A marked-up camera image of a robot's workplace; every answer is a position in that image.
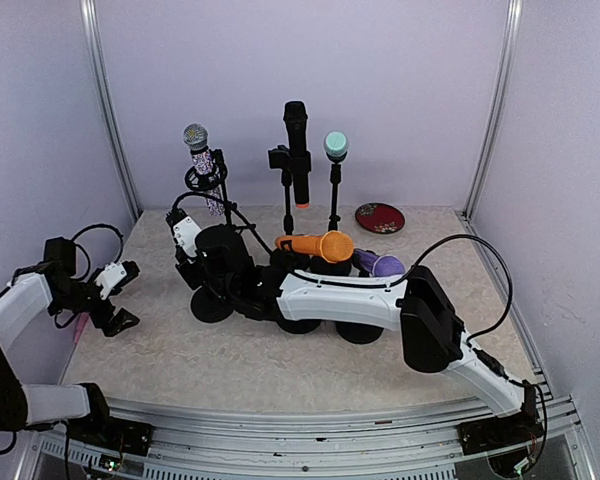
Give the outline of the black short stand orange mic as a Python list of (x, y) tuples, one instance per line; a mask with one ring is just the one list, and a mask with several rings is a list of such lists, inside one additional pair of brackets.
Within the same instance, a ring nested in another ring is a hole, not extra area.
[(311, 256), (275, 249), (270, 257), (271, 265), (282, 271), (279, 285), (281, 291), (276, 306), (279, 315), (276, 324), (285, 332), (293, 335), (305, 335), (315, 331), (322, 319), (316, 306), (311, 306), (320, 293), (311, 280), (298, 278), (296, 273), (304, 275), (309, 272)]

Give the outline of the black short stand purple mic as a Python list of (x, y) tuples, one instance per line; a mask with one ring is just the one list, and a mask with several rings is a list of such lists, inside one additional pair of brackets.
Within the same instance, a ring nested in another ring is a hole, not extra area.
[(384, 329), (379, 326), (360, 324), (356, 322), (337, 321), (336, 331), (347, 342), (355, 345), (367, 345), (377, 341)]

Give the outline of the purple microphone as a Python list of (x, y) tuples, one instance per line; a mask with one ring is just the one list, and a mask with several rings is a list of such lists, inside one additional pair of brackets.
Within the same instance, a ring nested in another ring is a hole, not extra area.
[(371, 250), (355, 248), (352, 265), (359, 271), (360, 277), (390, 277), (404, 275), (406, 268), (393, 255), (378, 255)]

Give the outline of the pink microphone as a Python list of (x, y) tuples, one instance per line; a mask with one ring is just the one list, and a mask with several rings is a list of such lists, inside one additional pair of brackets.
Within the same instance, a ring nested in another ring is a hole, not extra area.
[(87, 313), (82, 313), (77, 317), (75, 323), (74, 330), (74, 344), (77, 345), (80, 341), (80, 338), (89, 322), (89, 315)]

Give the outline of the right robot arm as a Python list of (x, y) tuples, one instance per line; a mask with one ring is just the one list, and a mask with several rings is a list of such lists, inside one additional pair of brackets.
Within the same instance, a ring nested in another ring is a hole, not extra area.
[(330, 321), (354, 344), (371, 343), (385, 330), (397, 331), (411, 369), (444, 374), (486, 404), (493, 414), (487, 423), (498, 442), (511, 444), (538, 425), (537, 387), (509, 374), (478, 346), (440, 283), (420, 262), (384, 277), (325, 276), (298, 269), (295, 261), (302, 255), (330, 265), (351, 259), (353, 243), (338, 231), (280, 237), (267, 266), (255, 264), (235, 226), (200, 228), (185, 217), (171, 232), (177, 269), (194, 292), (191, 310), (199, 321), (217, 323), (239, 313), (296, 334)]

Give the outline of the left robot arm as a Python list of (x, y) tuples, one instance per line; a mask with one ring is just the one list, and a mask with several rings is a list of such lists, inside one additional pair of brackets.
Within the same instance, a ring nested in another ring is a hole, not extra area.
[(0, 431), (19, 432), (66, 422), (101, 445), (120, 434), (117, 418), (94, 383), (62, 386), (27, 377), (24, 344), (44, 314), (85, 315), (105, 336), (138, 324), (111, 299), (140, 273), (133, 261), (114, 262), (90, 280), (79, 280), (57, 261), (16, 270), (0, 293)]

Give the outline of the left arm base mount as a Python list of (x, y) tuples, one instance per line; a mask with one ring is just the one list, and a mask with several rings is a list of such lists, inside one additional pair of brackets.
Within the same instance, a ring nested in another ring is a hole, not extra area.
[(110, 417), (102, 424), (75, 433), (73, 438), (85, 444), (147, 457), (154, 426), (139, 421)]

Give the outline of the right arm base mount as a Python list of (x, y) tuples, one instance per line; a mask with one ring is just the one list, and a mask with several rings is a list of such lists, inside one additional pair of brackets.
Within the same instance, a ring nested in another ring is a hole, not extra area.
[(507, 417), (489, 417), (463, 422), (457, 432), (464, 455), (489, 452), (539, 439), (544, 435), (543, 423), (536, 414), (519, 412)]

